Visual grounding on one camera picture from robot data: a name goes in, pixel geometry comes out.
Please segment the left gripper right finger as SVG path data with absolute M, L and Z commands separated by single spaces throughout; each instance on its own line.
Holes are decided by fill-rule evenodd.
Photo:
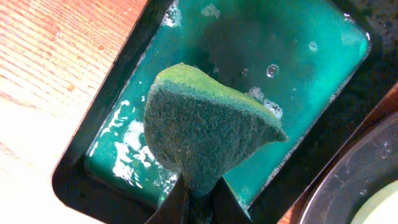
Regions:
M 244 213 L 229 185 L 222 177 L 217 181 L 211 193 L 213 224 L 251 224 L 251 219 Z

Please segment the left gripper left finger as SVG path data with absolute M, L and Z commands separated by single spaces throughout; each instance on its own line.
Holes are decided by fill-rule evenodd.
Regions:
M 145 224 L 188 224 L 188 187 L 182 175 Z

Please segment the green scrub sponge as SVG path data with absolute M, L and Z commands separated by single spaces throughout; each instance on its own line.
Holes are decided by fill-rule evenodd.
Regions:
M 184 63 L 162 70 L 151 85 L 144 136 L 157 162 L 183 176 L 190 223 L 211 222 L 211 191 L 227 171 L 262 146 L 288 141 L 271 110 Z

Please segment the white plate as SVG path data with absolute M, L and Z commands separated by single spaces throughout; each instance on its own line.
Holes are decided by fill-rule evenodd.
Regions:
M 356 212 L 351 224 L 397 224 L 397 181 L 372 195 Z

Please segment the black rectangular soapy water tray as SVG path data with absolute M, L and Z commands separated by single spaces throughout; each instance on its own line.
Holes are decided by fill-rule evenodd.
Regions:
M 396 1 L 149 1 L 52 188 L 105 223 L 276 223 L 396 82 Z

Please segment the round black tray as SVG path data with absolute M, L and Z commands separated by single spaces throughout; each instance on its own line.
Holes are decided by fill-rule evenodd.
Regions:
M 299 224 L 351 223 L 379 190 L 397 180 L 397 113 L 355 143 L 313 191 Z

